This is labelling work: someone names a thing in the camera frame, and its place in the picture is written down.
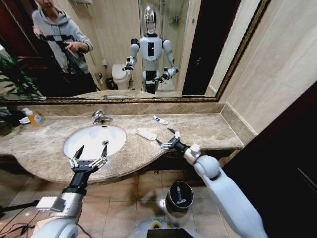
soap dispenser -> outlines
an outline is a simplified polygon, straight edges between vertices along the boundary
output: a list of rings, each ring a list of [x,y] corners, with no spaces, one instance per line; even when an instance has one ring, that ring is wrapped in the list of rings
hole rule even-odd
[[[22,110],[33,125],[39,126],[44,123],[44,118],[36,112],[33,112],[28,108],[24,108]]]

marble countertop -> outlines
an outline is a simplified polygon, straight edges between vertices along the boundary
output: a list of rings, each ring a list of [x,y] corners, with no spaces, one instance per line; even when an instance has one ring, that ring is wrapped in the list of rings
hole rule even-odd
[[[167,142],[173,134],[168,127],[179,130],[182,142],[199,144],[206,150],[241,149],[243,144],[221,114],[166,114],[158,115],[169,121],[162,125],[153,115],[112,116],[105,125],[118,126],[126,132],[127,140],[117,153],[108,156],[108,162],[89,182],[111,181],[127,176],[148,165],[166,151],[156,141],[136,134],[136,128],[147,128]],[[30,173],[49,181],[70,182],[73,171],[63,153],[63,144],[75,131],[92,126],[90,117],[46,117],[43,125],[21,125],[11,134],[0,137],[0,154],[11,154]]]
[[[156,97],[157,95],[152,93],[147,93],[143,91],[136,91],[136,90],[103,90],[98,92],[91,92],[91,93],[85,93],[81,95],[74,96],[74,98],[97,98],[102,99],[104,96],[126,96],[130,98],[152,98]]]

toilet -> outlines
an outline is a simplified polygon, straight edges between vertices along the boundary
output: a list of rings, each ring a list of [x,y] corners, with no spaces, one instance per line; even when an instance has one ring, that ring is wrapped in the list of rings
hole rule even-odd
[[[116,85],[118,85],[118,89],[128,89],[129,88],[129,80],[131,78],[130,70],[122,70],[124,68],[124,64],[114,64],[112,66],[112,77],[113,81]]]

silver robot head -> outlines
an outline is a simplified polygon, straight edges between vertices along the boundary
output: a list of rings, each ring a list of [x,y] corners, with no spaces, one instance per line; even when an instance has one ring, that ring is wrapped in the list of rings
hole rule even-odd
[[[157,23],[157,14],[155,13],[155,8],[152,5],[148,5],[144,11],[144,21],[147,26],[148,34],[155,33],[155,26]]]

white sink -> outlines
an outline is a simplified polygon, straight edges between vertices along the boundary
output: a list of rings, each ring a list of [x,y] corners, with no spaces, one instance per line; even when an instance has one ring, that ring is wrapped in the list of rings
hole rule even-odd
[[[73,133],[64,143],[64,154],[72,158],[83,145],[84,151],[80,160],[98,159],[104,149],[103,142],[108,140],[107,156],[118,152],[126,141],[123,129],[111,125],[96,125],[80,129]]]

